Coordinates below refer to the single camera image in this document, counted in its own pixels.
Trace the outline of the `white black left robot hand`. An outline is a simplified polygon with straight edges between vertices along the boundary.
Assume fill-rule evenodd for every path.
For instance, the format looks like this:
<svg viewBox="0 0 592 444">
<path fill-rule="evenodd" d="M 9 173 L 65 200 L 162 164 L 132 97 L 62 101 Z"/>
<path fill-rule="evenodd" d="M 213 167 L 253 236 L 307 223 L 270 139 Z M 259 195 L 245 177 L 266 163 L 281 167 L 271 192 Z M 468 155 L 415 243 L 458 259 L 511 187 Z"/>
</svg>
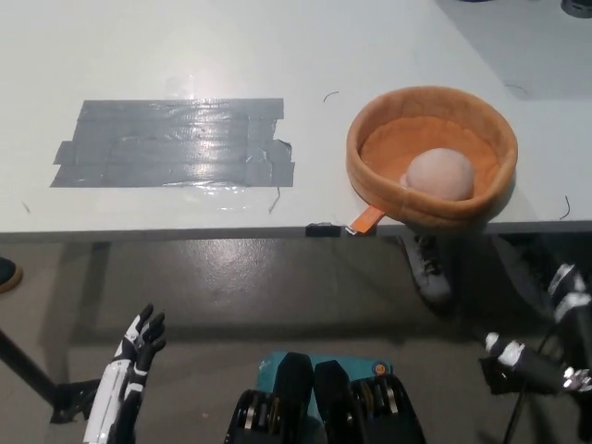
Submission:
<svg viewBox="0 0 592 444">
<path fill-rule="evenodd" d="M 82 441 L 133 443 L 143 393 L 155 356 L 166 346 L 165 315 L 147 304 L 135 316 L 105 367 Z"/>
</svg>

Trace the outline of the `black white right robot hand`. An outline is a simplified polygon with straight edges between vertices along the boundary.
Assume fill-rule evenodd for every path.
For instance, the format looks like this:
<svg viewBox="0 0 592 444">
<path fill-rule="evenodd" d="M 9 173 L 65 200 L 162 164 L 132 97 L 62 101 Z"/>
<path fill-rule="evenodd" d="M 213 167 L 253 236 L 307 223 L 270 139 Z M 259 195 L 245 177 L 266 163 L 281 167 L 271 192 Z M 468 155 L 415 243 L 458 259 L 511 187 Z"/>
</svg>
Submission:
<svg viewBox="0 0 592 444">
<path fill-rule="evenodd" d="M 591 294 L 574 264 L 563 264 L 549 283 L 548 295 L 554 326 L 561 332 L 564 349 L 583 358 L 562 367 L 517 340 L 497 332 L 485 335 L 487 360 L 502 371 L 517 376 L 537 389 L 550 393 L 588 393 L 591 390 Z"/>
</svg>

